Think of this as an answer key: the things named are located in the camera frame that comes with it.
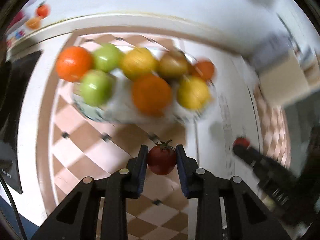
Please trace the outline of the brownish red apple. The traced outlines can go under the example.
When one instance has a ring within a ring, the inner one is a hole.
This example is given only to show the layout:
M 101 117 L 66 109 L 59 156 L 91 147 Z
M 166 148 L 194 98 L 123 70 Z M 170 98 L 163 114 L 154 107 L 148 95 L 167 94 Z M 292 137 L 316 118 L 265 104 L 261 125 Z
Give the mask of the brownish red apple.
M 187 74 L 189 61 L 182 51 L 173 50 L 165 52 L 158 64 L 157 73 L 164 79 L 179 79 Z

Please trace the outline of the dark orange fruit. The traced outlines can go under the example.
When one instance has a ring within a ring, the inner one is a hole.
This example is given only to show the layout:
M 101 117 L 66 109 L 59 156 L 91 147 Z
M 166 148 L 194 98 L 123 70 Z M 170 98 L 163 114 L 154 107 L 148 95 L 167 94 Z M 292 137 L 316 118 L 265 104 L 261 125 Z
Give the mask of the dark orange fruit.
M 201 78 L 204 81 L 211 80 L 215 73 L 215 65 L 210 60 L 201 60 L 193 65 L 191 75 Z

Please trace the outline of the cream utensil holder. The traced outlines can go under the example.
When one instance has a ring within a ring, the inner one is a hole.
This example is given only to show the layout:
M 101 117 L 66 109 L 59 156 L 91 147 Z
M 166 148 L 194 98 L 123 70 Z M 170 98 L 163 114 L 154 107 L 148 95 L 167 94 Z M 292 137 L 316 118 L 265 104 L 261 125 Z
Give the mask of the cream utensil holder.
M 261 93 L 270 107 L 285 107 L 307 96 L 310 86 L 293 50 L 259 76 Z

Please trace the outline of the checkered counter mat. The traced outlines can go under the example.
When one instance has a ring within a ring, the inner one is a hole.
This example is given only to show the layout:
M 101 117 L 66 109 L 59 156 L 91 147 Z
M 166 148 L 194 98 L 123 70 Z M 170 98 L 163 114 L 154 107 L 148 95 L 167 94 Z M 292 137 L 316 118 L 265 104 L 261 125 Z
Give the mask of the checkered counter mat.
M 48 158 L 50 162 L 53 176 L 43 183 L 54 185 L 57 203 L 62 203 L 75 187 L 80 192 L 41 226 L 36 239 L 73 239 L 72 232 L 84 230 L 86 225 L 81 218 L 82 197 L 92 199 L 98 192 L 94 185 L 99 180 L 124 168 L 142 145 L 152 148 L 160 140 L 182 144 L 190 157 L 213 174 L 223 178 L 240 176 L 262 196 L 257 178 L 231 153 L 234 138 L 242 133 L 256 146 L 262 145 L 258 115 L 261 107 L 243 79 L 251 70 L 241 56 L 194 41 L 151 34 L 72 34 L 65 47 L 95 50 L 103 42 L 116 44 L 122 50 L 147 46 L 157 55 L 168 48 L 184 46 L 191 60 L 211 59 L 217 68 L 214 100 L 201 119 L 98 122 L 84 117 L 76 108 L 73 84 L 59 80 L 56 72 L 51 72 L 40 111 L 37 159 Z

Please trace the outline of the colourful wall sticker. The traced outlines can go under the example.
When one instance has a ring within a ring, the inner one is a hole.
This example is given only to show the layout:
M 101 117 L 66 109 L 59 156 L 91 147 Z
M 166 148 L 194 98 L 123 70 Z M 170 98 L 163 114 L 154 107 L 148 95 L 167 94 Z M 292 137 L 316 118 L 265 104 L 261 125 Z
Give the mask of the colourful wall sticker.
M 6 31 L 7 48 L 42 27 L 42 21 L 51 13 L 46 0 L 29 0 L 13 18 Z

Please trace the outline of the red cherry tomato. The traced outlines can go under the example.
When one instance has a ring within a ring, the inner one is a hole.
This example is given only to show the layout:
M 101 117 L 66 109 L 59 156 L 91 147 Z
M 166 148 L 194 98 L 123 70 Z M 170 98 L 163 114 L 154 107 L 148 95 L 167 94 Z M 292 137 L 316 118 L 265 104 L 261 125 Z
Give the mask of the red cherry tomato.
M 155 143 L 147 155 L 148 167 L 156 175 L 166 176 L 176 166 L 177 154 L 171 146 L 172 140 L 159 141 Z
M 244 148 L 248 148 L 250 146 L 250 142 L 246 137 L 237 137 L 233 142 L 233 146 L 243 146 Z

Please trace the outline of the yellow lemon on plate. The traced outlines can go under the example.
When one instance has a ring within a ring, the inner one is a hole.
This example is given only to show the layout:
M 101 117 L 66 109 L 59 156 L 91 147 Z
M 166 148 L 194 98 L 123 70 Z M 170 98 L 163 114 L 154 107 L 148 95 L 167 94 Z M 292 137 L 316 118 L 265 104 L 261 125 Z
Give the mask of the yellow lemon on plate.
M 156 70 L 157 59 L 147 48 L 137 47 L 127 52 L 120 61 L 119 68 L 131 81 Z

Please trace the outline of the silver spray can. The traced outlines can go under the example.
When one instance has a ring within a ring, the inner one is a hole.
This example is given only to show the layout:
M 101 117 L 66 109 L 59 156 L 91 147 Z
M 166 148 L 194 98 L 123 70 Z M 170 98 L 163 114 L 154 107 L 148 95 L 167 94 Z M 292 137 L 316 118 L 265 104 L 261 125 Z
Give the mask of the silver spray can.
M 248 58 L 255 70 L 262 70 L 284 57 L 292 47 L 289 34 L 272 34 L 262 41 Z

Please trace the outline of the yellow lemon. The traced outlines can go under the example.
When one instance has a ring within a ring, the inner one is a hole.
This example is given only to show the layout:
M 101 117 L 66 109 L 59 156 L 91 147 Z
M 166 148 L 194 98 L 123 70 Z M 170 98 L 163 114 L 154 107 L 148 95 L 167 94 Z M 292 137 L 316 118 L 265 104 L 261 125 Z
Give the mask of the yellow lemon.
M 119 68 L 131 81 L 156 70 L 157 59 L 147 48 L 137 47 L 127 52 L 120 61 Z
M 211 94 L 207 84 L 199 77 L 185 77 L 176 93 L 177 102 L 191 111 L 198 111 L 210 101 Z

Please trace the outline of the small green apple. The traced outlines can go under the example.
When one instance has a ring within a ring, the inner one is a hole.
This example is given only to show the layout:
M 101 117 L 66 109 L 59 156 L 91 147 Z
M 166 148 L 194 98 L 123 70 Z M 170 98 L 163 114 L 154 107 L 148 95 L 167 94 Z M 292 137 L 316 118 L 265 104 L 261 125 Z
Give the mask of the small green apple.
M 92 69 L 81 80 L 80 95 L 87 105 L 101 106 L 112 97 L 115 82 L 113 75 Z

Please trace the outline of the black induction cooktop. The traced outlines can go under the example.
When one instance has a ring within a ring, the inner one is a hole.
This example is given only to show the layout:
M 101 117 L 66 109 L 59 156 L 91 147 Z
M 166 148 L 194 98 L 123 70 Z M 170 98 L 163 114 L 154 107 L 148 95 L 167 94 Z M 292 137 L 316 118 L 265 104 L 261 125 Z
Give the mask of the black induction cooktop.
M 25 91 L 42 55 L 38 50 L 14 62 L 5 63 L 7 80 L 1 79 L 1 175 L 5 182 L 22 194 L 18 170 L 18 126 Z

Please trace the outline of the bright orange tangerine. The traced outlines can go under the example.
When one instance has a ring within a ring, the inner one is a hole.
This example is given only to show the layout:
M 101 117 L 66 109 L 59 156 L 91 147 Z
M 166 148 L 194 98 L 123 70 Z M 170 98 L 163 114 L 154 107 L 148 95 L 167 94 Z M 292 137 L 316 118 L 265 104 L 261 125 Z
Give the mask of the bright orange tangerine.
M 68 82 L 78 82 L 93 67 L 91 53 L 82 47 L 71 46 L 59 54 L 55 69 L 59 78 Z

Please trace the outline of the oval floral ceramic plate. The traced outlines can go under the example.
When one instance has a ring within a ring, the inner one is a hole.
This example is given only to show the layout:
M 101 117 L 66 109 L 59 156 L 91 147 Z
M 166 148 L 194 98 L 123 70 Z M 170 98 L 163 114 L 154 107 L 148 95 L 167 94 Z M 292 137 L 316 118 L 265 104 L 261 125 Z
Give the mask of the oval floral ceramic plate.
M 215 88 L 184 52 L 107 46 L 93 51 L 93 68 L 73 85 L 76 108 L 97 122 L 197 120 L 213 104 Z

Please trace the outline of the orange on plate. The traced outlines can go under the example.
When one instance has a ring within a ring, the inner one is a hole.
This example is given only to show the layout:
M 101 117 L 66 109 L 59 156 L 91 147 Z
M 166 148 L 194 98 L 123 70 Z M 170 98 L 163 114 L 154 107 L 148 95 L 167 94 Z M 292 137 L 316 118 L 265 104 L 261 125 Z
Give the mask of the orange on plate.
M 172 102 L 172 89 L 161 77 L 147 74 L 133 81 L 131 99 L 140 113 L 161 117 Z

